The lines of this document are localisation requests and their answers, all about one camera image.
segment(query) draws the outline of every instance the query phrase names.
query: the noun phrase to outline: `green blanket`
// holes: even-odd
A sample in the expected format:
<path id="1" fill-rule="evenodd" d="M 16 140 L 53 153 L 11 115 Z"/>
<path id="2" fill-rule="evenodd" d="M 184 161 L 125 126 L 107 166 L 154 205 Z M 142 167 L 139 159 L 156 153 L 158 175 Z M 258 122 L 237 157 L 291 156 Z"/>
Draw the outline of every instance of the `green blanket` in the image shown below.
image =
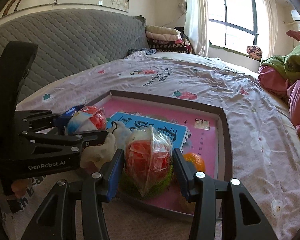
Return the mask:
<path id="1" fill-rule="evenodd" d="M 300 79 L 300 46 L 296 46 L 287 56 L 273 56 L 262 61 L 263 65 L 273 67 L 284 79 L 294 83 Z"/>

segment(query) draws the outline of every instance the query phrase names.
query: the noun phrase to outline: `white curtain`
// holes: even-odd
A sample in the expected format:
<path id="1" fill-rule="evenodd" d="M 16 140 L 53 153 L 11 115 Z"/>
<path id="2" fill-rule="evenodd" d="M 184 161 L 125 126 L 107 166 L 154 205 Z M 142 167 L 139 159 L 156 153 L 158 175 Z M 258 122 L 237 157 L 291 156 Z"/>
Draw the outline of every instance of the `white curtain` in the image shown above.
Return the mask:
<path id="1" fill-rule="evenodd" d="M 264 42 L 260 47 L 262 49 L 262 59 L 274 56 L 274 46 L 278 34 L 278 14 L 275 0 L 263 0 L 267 17 L 265 17 L 265 28 L 263 28 Z"/>
<path id="2" fill-rule="evenodd" d="M 186 0 L 187 13 L 185 23 L 185 34 L 194 47 L 197 55 L 206 57 L 208 55 L 207 25 L 209 21 L 207 0 Z"/>

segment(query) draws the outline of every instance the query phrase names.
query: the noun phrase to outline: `windowsill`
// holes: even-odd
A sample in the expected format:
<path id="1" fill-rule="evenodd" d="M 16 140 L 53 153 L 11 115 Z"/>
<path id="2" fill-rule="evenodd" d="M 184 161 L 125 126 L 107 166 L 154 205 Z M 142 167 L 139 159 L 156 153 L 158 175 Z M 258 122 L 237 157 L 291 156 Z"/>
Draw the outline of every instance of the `windowsill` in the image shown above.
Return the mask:
<path id="1" fill-rule="evenodd" d="M 213 45 L 213 44 L 209 44 L 209 47 L 212 47 L 212 48 L 215 48 L 215 49 L 223 49 L 223 50 L 228 51 L 228 52 L 232 52 L 232 53 L 239 54 L 239 55 L 242 55 L 242 56 L 245 56 L 245 57 L 248 57 L 248 58 L 252 58 L 252 59 L 254 59 L 256 61 L 259 61 L 259 62 L 261 61 L 260 59 L 253 58 L 253 57 L 251 57 L 247 54 L 243 54 L 243 53 L 238 52 L 238 51 L 233 50 L 233 49 L 228 49 L 228 48 L 220 47 L 220 46 Z"/>

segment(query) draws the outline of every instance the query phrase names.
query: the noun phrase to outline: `window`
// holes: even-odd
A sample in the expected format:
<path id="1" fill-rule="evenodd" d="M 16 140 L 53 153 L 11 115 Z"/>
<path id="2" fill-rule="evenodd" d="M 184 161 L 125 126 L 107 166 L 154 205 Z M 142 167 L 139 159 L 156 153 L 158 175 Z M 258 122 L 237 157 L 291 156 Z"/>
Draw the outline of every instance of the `window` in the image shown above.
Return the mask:
<path id="1" fill-rule="evenodd" d="M 256 0 L 208 0 L 208 10 L 212 44 L 242 53 L 257 45 Z"/>

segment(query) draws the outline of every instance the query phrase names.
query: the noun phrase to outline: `snack package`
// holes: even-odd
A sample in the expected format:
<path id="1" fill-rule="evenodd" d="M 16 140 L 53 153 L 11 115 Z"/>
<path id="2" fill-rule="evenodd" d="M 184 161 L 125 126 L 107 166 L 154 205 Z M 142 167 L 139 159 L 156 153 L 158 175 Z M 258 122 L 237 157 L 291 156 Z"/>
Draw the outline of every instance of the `snack package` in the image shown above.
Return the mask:
<path id="1" fill-rule="evenodd" d="M 151 125 L 135 129 L 126 141 L 125 171 L 144 197 L 168 175 L 172 142 Z"/>
<path id="2" fill-rule="evenodd" d="M 84 105 L 79 105 L 79 106 L 73 106 L 70 109 L 68 109 L 67 111 L 65 111 L 61 116 L 74 116 L 74 114 L 78 111 L 80 111 L 80 109 L 82 109 L 84 107 Z"/>
<path id="3" fill-rule="evenodd" d="M 67 135 L 75 132 L 105 130 L 107 126 L 104 109 L 95 106 L 86 106 L 76 112 L 66 127 Z"/>

